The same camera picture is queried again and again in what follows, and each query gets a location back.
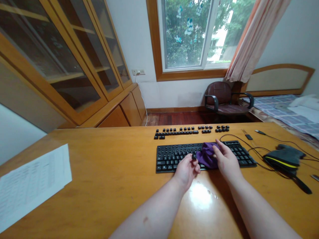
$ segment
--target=brown leather chair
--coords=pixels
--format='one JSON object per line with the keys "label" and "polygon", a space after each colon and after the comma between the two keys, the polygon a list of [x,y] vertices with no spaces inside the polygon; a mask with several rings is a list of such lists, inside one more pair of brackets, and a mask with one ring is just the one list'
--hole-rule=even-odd
{"label": "brown leather chair", "polygon": [[[240,105],[232,105],[233,95],[247,95],[249,97],[248,108]],[[205,92],[205,107],[220,115],[244,115],[254,106],[254,97],[249,93],[232,93],[226,82],[217,81],[211,83]]]}

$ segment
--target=curtain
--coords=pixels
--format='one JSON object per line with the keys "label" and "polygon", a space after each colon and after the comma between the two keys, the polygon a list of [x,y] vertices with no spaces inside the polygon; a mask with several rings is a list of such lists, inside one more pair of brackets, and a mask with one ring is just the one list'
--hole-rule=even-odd
{"label": "curtain", "polygon": [[291,0],[256,0],[225,79],[246,83]]}

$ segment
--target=black keyboard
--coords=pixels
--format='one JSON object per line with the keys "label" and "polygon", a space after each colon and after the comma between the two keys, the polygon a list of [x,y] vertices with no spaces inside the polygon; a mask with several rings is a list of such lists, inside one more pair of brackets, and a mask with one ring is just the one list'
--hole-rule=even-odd
{"label": "black keyboard", "polygon": [[[247,150],[243,148],[239,141],[224,141],[238,159],[241,168],[256,167],[256,161],[249,155]],[[201,151],[203,143],[193,144],[174,144],[157,146],[156,154],[156,173],[175,172],[177,165],[189,153]],[[199,164],[201,170],[210,170],[203,164]]]}

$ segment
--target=hand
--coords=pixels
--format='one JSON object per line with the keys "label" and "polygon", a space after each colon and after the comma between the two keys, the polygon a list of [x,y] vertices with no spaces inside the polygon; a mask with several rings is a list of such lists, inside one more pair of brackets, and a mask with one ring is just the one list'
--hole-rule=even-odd
{"label": "hand", "polygon": [[192,154],[188,154],[178,164],[173,179],[177,181],[185,193],[197,174],[200,174],[200,165],[198,164],[198,160],[192,160]]}
{"label": "hand", "polygon": [[219,171],[225,180],[232,183],[243,179],[244,177],[240,171],[238,160],[233,152],[218,139],[216,139],[216,143],[219,145],[220,150],[216,146],[213,146],[215,152],[214,157],[217,158]]}

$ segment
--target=hanging decoration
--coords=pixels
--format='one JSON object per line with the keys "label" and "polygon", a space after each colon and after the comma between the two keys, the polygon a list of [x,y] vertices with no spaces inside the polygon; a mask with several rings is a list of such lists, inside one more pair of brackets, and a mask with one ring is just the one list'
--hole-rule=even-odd
{"label": "hanging decoration", "polygon": [[183,11],[182,6],[179,6],[179,9],[177,10],[178,15],[176,15],[177,18],[182,18],[182,11]]}
{"label": "hanging decoration", "polygon": [[193,19],[187,18],[187,29],[185,31],[185,35],[190,35],[193,30]]}
{"label": "hanging decoration", "polygon": [[200,16],[203,10],[203,4],[201,3],[200,6],[197,7],[196,15]]}
{"label": "hanging decoration", "polygon": [[174,38],[176,40],[176,42],[181,43],[182,42],[182,38],[179,38],[178,35],[176,35],[176,37]]}

